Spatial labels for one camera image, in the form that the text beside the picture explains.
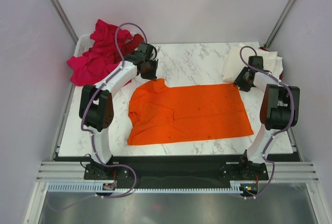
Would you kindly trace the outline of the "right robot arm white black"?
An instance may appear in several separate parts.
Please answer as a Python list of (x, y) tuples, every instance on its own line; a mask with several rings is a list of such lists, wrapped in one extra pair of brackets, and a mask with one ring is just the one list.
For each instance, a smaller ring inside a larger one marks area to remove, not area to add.
[(245, 162), (237, 167), (243, 179), (250, 179), (256, 174), (255, 164), (267, 161), (275, 136), (298, 122), (300, 88), (284, 84), (263, 68), (261, 56), (250, 56), (247, 66), (234, 81), (241, 91), (249, 92), (256, 87), (264, 93), (259, 112), (260, 129), (254, 142), (244, 152)]

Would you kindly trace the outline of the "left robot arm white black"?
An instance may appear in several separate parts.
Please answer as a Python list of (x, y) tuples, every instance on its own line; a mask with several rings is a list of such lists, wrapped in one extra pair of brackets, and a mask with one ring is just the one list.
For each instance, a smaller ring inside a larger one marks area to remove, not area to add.
[(114, 119), (113, 98), (136, 76), (156, 80), (158, 67), (157, 49), (148, 43), (140, 43), (132, 53), (121, 57), (119, 65), (109, 75), (94, 85), (85, 85), (81, 91), (79, 117), (80, 128), (90, 135), (91, 158), (97, 162), (96, 173), (102, 179), (112, 177), (114, 167), (108, 128)]

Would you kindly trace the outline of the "orange t shirt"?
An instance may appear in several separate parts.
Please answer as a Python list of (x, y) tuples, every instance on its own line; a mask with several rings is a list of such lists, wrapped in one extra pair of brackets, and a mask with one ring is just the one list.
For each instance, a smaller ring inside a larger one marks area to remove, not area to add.
[(130, 146), (253, 135), (239, 89), (232, 84), (168, 87), (164, 79), (139, 86), (129, 102)]

